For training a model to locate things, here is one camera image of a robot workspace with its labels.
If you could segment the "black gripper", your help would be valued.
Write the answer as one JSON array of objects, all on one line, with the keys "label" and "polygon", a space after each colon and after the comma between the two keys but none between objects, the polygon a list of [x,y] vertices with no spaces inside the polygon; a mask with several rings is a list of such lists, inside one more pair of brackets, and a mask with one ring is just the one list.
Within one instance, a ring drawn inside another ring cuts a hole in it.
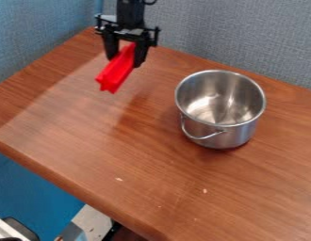
[{"label": "black gripper", "polygon": [[104,49],[108,59],[120,51],[120,40],[136,43],[133,67],[140,68],[145,62],[148,48],[159,42],[160,28],[149,28],[144,21],[147,6],[153,6],[157,0],[116,0],[116,13],[113,15],[99,13],[96,15],[96,31],[103,37]]}]

